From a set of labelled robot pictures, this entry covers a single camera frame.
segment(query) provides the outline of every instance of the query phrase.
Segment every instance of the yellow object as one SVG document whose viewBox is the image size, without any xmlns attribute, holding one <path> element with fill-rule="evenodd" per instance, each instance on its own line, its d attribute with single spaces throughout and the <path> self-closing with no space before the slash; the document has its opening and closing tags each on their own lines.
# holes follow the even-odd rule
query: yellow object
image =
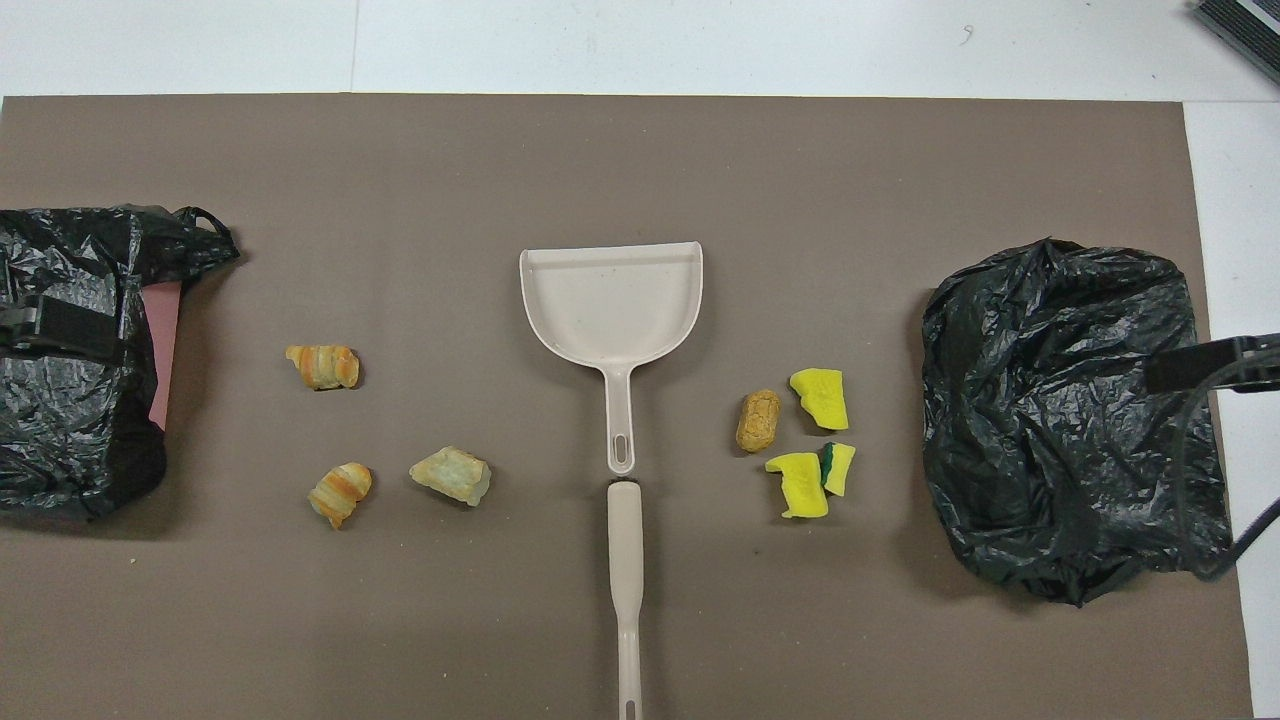
<svg viewBox="0 0 1280 720">
<path fill-rule="evenodd" d="M 443 447 L 419 461 L 408 469 L 408 474 L 415 483 L 461 500 L 471 507 L 480 505 L 480 498 L 489 492 L 493 477 L 488 462 L 453 446 Z"/>
<path fill-rule="evenodd" d="M 284 356 L 311 389 L 356 387 L 360 379 L 360 359 L 344 345 L 291 345 Z"/>
<path fill-rule="evenodd" d="M 315 489 L 307 493 L 311 507 L 329 519 L 333 529 L 342 529 L 342 521 L 356 511 L 356 503 L 369 495 L 374 477 L 360 462 L 339 465 L 320 478 Z"/>
<path fill-rule="evenodd" d="M 759 452 L 773 445 L 781 410 L 782 400 L 772 389 L 758 389 L 746 396 L 742 415 L 737 419 L 737 446 L 748 452 Z"/>
<path fill-rule="evenodd" d="M 791 375 L 791 389 L 800 393 L 804 407 L 819 428 L 847 430 L 849 413 L 845 410 L 844 373 L 823 368 L 809 368 Z"/>
<path fill-rule="evenodd" d="M 819 464 L 822 465 L 822 487 L 831 495 L 845 497 L 845 480 L 849 478 L 849 464 L 858 448 L 842 442 L 828 442 L 822 446 Z"/>
<path fill-rule="evenodd" d="M 782 473 L 782 496 L 787 501 L 783 518 L 822 518 L 827 514 L 827 493 L 822 492 L 817 452 L 778 455 L 765 462 L 764 469 Z"/>
</svg>

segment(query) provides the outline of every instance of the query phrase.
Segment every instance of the white table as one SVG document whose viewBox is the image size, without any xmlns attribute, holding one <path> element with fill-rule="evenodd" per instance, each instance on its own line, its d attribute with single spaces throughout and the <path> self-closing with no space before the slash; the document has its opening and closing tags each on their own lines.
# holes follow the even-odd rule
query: white table
<svg viewBox="0 0 1280 720">
<path fill-rule="evenodd" d="M 1181 101 L 1212 334 L 1280 331 L 1280 86 L 1180 0 L 0 0 L 0 97 L 387 91 Z M 1239 530 L 1280 495 L 1280 396 L 1220 409 Z M 1280 529 L 1239 579 L 1276 716 Z"/>
</svg>

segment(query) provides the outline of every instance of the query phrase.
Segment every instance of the black clamp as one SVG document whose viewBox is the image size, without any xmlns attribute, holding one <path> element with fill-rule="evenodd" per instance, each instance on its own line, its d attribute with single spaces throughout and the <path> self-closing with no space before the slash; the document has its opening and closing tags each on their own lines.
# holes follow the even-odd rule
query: black clamp
<svg viewBox="0 0 1280 720">
<path fill-rule="evenodd" d="M 114 365 L 118 347 L 111 315 L 45 295 L 0 304 L 0 357 L 54 355 Z"/>
<path fill-rule="evenodd" d="M 1148 392 L 1193 389 L 1215 372 L 1231 363 L 1245 360 L 1263 350 L 1280 348 L 1280 333 L 1240 336 L 1166 350 L 1147 359 L 1144 374 Z M 1248 365 L 1216 383 L 1217 388 L 1235 392 L 1280 389 L 1280 360 Z"/>
</svg>

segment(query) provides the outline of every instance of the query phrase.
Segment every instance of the black cable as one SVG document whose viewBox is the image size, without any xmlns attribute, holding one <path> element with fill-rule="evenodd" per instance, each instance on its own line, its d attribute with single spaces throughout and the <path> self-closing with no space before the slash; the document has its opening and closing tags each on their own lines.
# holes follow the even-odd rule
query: black cable
<svg viewBox="0 0 1280 720">
<path fill-rule="evenodd" d="M 1240 357 L 1228 365 L 1219 368 L 1217 370 L 1210 373 L 1207 378 L 1201 380 L 1196 389 L 1187 396 L 1183 402 L 1181 410 L 1174 420 L 1174 448 L 1172 448 L 1172 468 L 1170 470 L 1172 478 L 1171 484 L 1174 486 L 1174 507 L 1178 516 L 1178 539 L 1181 543 L 1183 561 L 1189 566 L 1188 569 L 1196 574 L 1197 578 L 1202 580 L 1216 580 L 1226 574 L 1235 562 L 1244 555 L 1244 551 L 1253 544 L 1253 541 L 1258 539 L 1258 536 L 1267 529 L 1271 523 L 1280 518 L 1280 497 L 1275 500 L 1266 510 L 1248 528 L 1240 534 L 1240 538 L 1228 547 L 1226 553 L 1216 562 L 1207 565 L 1203 557 L 1199 557 L 1196 548 L 1192 546 L 1190 533 L 1187 529 L 1187 430 L 1190 425 L 1190 418 L 1201 407 L 1201 402 L 1208 398 L 1210 391 L 1222 382 L 1230 379 L 1233 375 L 1249 370 L 1258 366 L 1274 366 L 1280 364 L 1280 347 L 1267 348 L 1256 351 L 1245 357 Z"/>
</svg>

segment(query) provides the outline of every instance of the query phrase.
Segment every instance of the black garbage bag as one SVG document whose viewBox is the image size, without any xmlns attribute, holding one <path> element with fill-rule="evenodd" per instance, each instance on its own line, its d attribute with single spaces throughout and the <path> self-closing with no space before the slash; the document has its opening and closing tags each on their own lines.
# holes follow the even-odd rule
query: black garbage bag
<svg viewBox="0 0 1280 720">
<path fill-rule="evenodd" d="M 1165 478 L 1187 395 L 1143 380 L 1151 354 L 1194 343 L 1181 272 L 1138 250 L 1043 240 L 947 278 L 924 313 L 924 469 L 956 557 L 1076 606 L 1220 557 L 1208 405 L 1189 407 L 1180 523 Z"/>
<path fill-rule="evenodd" d="M 142 286 L 193 281 L 238 252 L 198 208 L 0 210 L 0 515 L 101 518 L 165 471 Z M 60 345 L 14 331 L 35 304 Z"/>
</svg>

